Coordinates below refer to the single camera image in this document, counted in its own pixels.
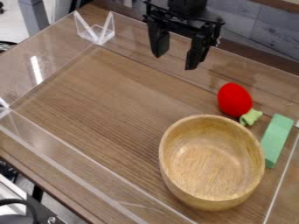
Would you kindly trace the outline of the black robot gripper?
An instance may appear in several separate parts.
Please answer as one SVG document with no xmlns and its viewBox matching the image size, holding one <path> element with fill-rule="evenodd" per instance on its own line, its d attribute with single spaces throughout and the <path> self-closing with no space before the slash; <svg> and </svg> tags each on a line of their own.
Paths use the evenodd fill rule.
<svg viewBox="0 0 299 224">
<path fill-rule="evenodd" d="M 194 70 L 204 61 L 211 46 L 220 42 L 220 29 L 224 19 L 207 9 L 208 0 L 142 0 L 146 12 L 144 22 L 152 54 L 160 58 L 170 49 L 170 32 L 191 38 L 187 52 L 186 70 Z"/>
</svg>

